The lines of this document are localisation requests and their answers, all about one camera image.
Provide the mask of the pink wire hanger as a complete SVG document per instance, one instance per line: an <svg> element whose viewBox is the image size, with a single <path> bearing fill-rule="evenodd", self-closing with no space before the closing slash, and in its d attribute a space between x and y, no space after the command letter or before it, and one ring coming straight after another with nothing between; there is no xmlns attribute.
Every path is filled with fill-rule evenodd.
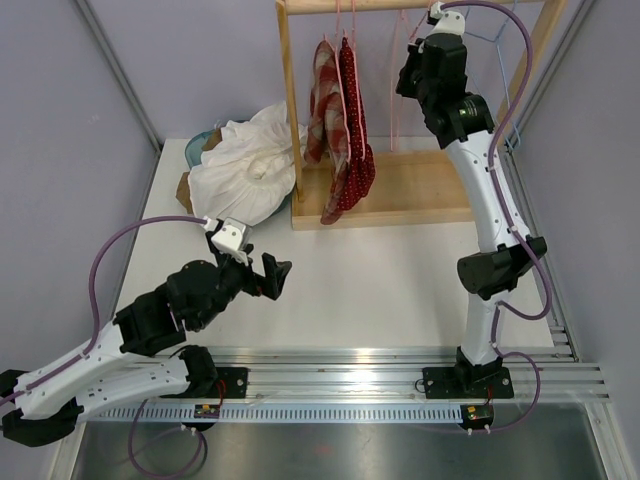
<svg viewBox="0 0 640 480"><path fill-rule="evenodd" d="M333 54L334 54L334 63L336 66L336 72L337 72L337 80L338 80L338 86L339 86L339 97L340 97L340 105L341 105L341 119L342 119L342 130L344 132L344 148L343 148L343 152L341 153L340 156L340 160L336 162L336 168L344 168L345 166L347 166L349 164L350 161L350 157L351 157L351 140L350 140L350 132L349 132L349 127L348 127L348 121L347 121L347 108L346 108L346 101L345 101L345 96L344 96L344 86L343 86L343 82L342 82L342 72L341 72L341 67L340 67L340 60L339 60L339 52L340 52L340 46L341 46L341 1L340 0L335 0L334 1L334 6L335 6L335 34L334 34L334 42L333 42Z"/></svg>
<svg viewBox="0 0 640 480"><path fill-rule="evenodd" d="M416 36L417 27L412 24L407 10L399 10L395 17L391 38L391 57L390 57L390 75L389 75L389 148L394 152L398 146L400 116L399 110L402 104L401 100L397 100L396 87L399 79L400 68L400 45L401 40L405 39L411 42Z"/></svg>
<svg viewBox="0 0 640 480"><path fill-rule="evenodd" d="M355 2L351 1L351 27L342 31L339 52L344 96L347 108L347 121L351 140L350 162L353 166L361 164L367 154L366 121L362 105L357 60L357 23Z"/></svg>

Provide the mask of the white ruffled skirt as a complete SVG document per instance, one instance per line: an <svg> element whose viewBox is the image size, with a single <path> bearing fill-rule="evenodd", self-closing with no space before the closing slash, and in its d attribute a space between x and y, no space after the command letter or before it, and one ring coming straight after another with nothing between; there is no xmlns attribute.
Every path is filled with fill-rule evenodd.
<svg viewBox="0 0 640 480"><path fill-rule="evenodd" d="M244 159L190 169L188 185L197 217L228 217L254 227L278 210L296 181L294 148L284 101L247 120L257 128L260 147Z"/></svg>

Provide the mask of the red polka dot skirt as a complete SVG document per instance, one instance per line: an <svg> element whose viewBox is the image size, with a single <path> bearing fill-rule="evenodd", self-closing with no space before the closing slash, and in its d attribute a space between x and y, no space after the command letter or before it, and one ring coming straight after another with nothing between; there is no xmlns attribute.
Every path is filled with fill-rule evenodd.
<svg viewBox="0 0 640 480"><path fill-rule="evenodd" d="M350 150L348 162L341 168L333 188L337 197L335 210L337 215L341 215L354 208L369 194L374 183L376 167L367 138L355 43L347 35L341 39L338 62Z"/></svg>

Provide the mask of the red plaid skirt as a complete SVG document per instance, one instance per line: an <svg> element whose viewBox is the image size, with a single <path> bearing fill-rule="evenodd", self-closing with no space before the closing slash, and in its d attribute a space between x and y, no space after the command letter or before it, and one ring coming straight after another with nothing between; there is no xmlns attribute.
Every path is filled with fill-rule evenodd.
<svg viewBox="0 0 640 480"><path fill-rule="evenodd" d="M329 156L332 183L320 222L332 225L342 216L339 201L344 191L350 160L350 138L345 125L342 89L335 50L322 40L313 58L313 85L310 92L310 119L304 160L317 165Z"/></svg>

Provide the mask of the white shirt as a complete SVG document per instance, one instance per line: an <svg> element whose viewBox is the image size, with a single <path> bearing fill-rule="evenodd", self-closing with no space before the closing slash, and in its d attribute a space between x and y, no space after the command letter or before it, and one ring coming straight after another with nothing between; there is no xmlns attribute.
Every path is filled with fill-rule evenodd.
<svg viewBox="0 0 640 480"><path fill-rule="evenodd" d="M260 147L257 128L250 121L230 120L216 128L202 147L201 164L219 166L234 163Z"/></svg>

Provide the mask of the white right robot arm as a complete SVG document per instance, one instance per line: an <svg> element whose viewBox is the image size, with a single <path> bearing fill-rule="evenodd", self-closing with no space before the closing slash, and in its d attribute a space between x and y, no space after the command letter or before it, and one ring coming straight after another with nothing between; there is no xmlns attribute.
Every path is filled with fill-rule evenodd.
<svg viewBox="0 0 640 480"><path fill-rule="evenodd" d="M519 279L547 252L534 238L508 191L492 144L494 123L485 100L467 91L467 49L455 33L434 33L408 47L396 91L418 101L427 129L453 163L474 217L478 252L458 260L469 294L467 322L456 362L423 370L429 399L513 397L498 351L500 307Z"/></svg>

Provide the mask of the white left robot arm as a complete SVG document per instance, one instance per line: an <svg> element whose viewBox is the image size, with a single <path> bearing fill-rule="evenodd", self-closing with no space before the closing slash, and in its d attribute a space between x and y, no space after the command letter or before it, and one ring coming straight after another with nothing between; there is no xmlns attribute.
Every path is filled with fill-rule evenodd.
<svg viewBox="0 0 640 480"><path fill-rule="evenodd" d="M189 262L120 310L95 342L38 370L3 372L1 397L14 406L1 419L3 436L40 447L119 405L222 392L209 350L186 344L186 335L204 330L241 293L278 299L292 264L268 253L262 262L262 274L222 253L213 263Z"/></svg>

